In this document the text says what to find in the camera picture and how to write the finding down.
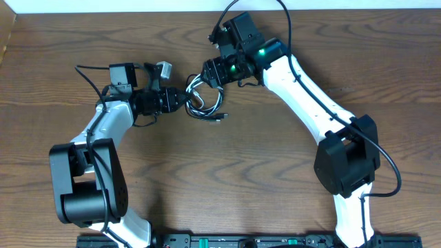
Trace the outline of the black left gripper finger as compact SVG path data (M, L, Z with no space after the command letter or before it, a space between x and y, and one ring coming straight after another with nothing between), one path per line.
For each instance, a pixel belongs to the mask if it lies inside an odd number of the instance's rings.
M185 90L175 89L176 99L178 101L188 101L190 100L190 93Z
M181 107L185 106L185 104L188 102L188 99L184 99L184 100L179 100L177 102L175 102L175 110L179 110Z

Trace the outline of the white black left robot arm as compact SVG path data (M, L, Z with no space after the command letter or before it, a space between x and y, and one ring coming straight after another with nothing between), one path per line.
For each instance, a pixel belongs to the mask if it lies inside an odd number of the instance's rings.
M138 116L175 112L189 94L161 86L172 71L166 61L117 63L105 70L110 84L95 91L92 120L69 143L49 151L56 213L62 223L99 231L118 247L162 247L150 222L129 206L117 148Z

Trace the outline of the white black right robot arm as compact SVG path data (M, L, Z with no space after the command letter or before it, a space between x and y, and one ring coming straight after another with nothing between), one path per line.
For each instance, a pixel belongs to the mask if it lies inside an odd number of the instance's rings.
M374 232L367 194L380 158L357 133L365 131L376 141L374 121L367 115L357 118L331 100L305 74L290 45L265 39L248 12L217 25L208 39L220 56L204 62L203 80L221 88L255 77L292 109L318 145L314 171L334 197L337 237L346 247L368 247Z

